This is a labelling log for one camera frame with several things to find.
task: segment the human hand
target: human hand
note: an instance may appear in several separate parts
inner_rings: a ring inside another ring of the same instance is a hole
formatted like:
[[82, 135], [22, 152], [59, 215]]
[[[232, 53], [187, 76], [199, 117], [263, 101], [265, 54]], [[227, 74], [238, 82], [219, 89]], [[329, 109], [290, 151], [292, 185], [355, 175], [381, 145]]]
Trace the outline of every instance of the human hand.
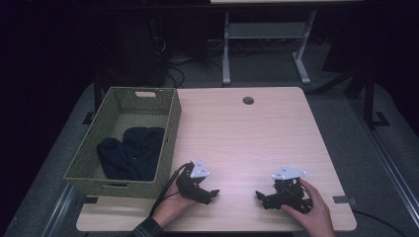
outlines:
[[176, 180], [172, 183], [165, 195], [164, 199], [154, 212], [152, 218], [164, 228], [174, 219], [176, 219], [182, 212], [184, 212], [188, 207], [198, 203], [195, 200], [187, 199], [179, 194], [178, 186], [176, 185]]
[[335, 237], [330, 210], [318, 190], [307, 181], [300, 179], [301, 185], [307, 190], [313, 202], [312, 210], [307, 214], [282, 205], [281, 210], [298, 221], [310, 237]]

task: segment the wooden table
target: wooden table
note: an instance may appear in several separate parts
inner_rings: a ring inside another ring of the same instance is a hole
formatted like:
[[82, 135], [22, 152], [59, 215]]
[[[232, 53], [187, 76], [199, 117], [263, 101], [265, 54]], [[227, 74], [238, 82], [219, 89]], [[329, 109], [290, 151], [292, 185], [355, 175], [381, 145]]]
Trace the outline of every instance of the wooden table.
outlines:
[[[198, 204], [167, 231], [294, 231], [301, 227], [280, 210], [263, 208], [255, 191], [275, 192], [271, 175], [283, 165], [307, 172], [330, 207], [336, 230], [353, 230], [356, 220], [299, 88], [181, 89], [182, 116], [172, 171], [202, 159], [211, 175], [201, 184], [220, 189], [209, 205]], [[246, 105], [243, 98], [254, 104]], [[81, 231], [130, 231], [148, 214], [153, 199], [99, 197], [85, 203]]]

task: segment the black sleeve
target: black sleeve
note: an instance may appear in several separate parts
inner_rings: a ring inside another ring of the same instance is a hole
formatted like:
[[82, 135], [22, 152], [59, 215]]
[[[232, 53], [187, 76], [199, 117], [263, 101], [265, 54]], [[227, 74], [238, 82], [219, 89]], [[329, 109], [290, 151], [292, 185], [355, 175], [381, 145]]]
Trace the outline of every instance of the black sleeve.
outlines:
[[161, 226], [151, 217], [137, 225], [126, 237], [164, 237]]

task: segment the wicker basket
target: wicker basket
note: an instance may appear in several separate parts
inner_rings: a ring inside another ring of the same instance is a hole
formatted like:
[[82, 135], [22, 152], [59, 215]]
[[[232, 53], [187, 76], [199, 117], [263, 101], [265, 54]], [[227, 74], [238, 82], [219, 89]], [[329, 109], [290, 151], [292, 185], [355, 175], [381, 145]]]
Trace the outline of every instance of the wicker basket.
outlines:
[[[170, 178], [181, 111], [176, 89], [111, 88], [64, 179], [90, 196], [157, 198]], [[165, 128], [154, 180], [108, 180], [96, 146], [105, 137], [121, 140], [124, 132], [134, 126]]]

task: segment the black cable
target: black cable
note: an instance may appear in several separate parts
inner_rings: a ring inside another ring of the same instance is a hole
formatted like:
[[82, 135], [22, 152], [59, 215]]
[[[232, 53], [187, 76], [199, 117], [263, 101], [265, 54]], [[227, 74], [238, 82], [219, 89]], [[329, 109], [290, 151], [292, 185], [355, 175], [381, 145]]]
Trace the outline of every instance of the black cable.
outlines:
[[182, 165], [177, 171], [175, 171], [172, 175], [172, 177], [169, 179], [169, 181], [167, 182], [166, 186], [164, 187], [163, 191], [160, 193], [160, 196], [157, 198], [156, 202], [154, 203], [153, 207], [151, 207], [150, 213], [148, 214], [148, 216], [153, 216], [154, 212], [157, 209], [157, 206], [166, 198], [165, 197], [167, 191], [169, 190], [170, 186], [173, 184], [173, 182], [176, 180], [176, 178], [178, 177], [179, 173], [181, 172], [182, 169], [184, 169], [186, 167], [187, 164]]
[[407, 237], [407, 235], [406, 235], [406, 234], [404, 234], [403, 232], [401, 232], [401, 230], [397, 229], [394, 225], [392, 225], [392, 224], [390, 224], [390, 223], [386, 222], [385, 220], [382, 220], [382, 219], [380, 219], [380, 218], [378, 218], [378, 217], [375, 217], [375, 216], [373, 216], [373, 215], [370, 215], [370, 214], [365, 213], [365, 212], [362, 212], [362, 211], [358, 211], [358, 210], [354, 210], [354, 209], [352, 209], [352, 211], [353, 211], [354, 213], [357, 213], [357, 214], [360, 214], [360, 215], [364, 215], [364, 216], [367, 216], [367, 217], [369, 217], [369, 218], [372, 218], [372, 219], [374, 219], [374, 220], [376, 220], [376, 221], [378, 221], [378, 222], [381, 222], [382, 224], [384, 224], [384, 225], [386, 225], [386, 226], [390, 227], [391, 229], [393, 229], [395, 232], [399, 233], [401, 236], [403, 236], [403, 237]]

